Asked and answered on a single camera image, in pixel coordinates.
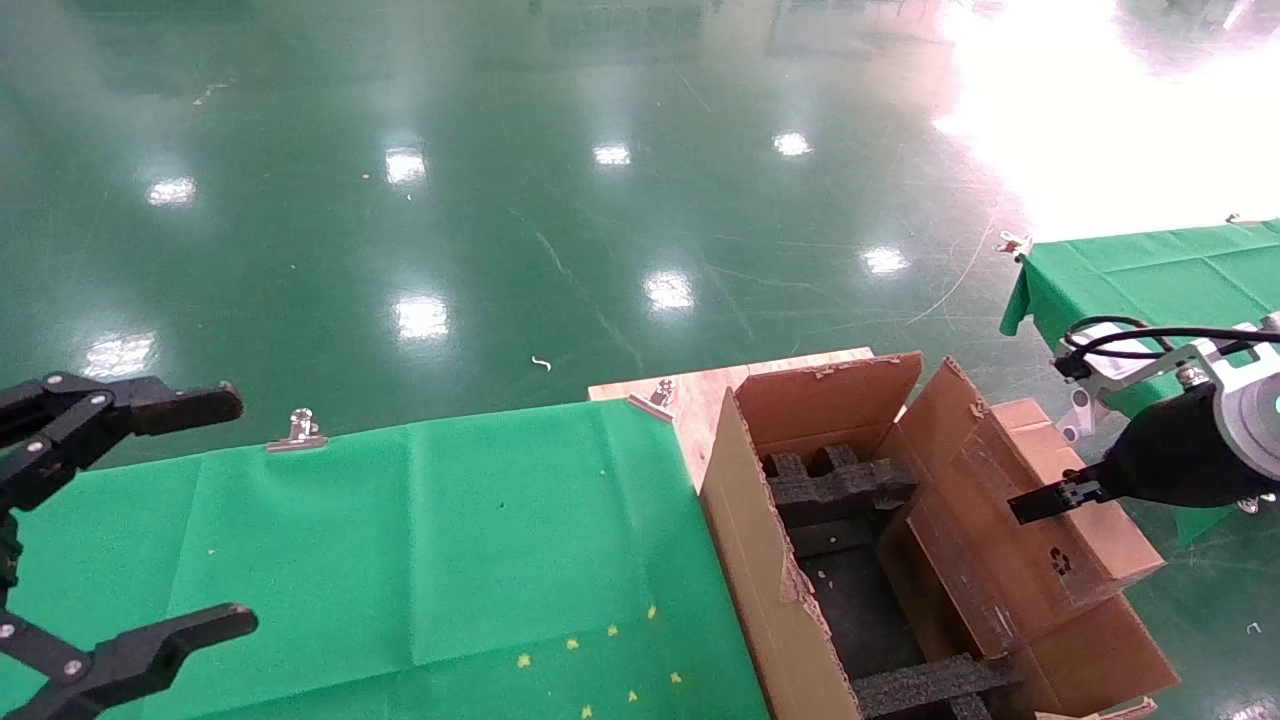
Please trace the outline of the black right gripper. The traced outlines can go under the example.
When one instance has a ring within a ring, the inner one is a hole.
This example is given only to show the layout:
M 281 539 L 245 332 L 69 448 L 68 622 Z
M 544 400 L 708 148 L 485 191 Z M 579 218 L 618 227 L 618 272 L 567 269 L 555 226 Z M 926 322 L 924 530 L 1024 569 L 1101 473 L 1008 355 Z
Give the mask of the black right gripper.
M 1100 461 L 1100 482 L 1084 470 L 1011 497 L 1020 525 L 1056 518 L 1108 498 L 1138 498 L 1188 509 L 1216 509 L 1261 495 L 1277 482 L 1251 468 L 1222 438 L 1210 383 L 1138 413 Z

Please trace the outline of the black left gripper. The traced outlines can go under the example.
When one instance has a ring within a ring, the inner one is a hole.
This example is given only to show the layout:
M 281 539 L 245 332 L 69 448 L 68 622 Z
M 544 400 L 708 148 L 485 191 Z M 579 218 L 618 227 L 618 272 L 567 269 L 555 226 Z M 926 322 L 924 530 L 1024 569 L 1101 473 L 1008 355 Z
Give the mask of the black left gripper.
M 173 389 L 147 375 L 95 380 L 58 372 L 3 389 L 0 600 L 19 583 L 19 523 L 131 436 L 165 436 L 239 419 L 228 382 Z M 110 708 L 169 689 L 195 652 L 248 635 L 259 616 L 221 603 L 140 626 L 83 651 L 3 610 L 3 655 L 46 682 L 5 719 L 97 719 Z

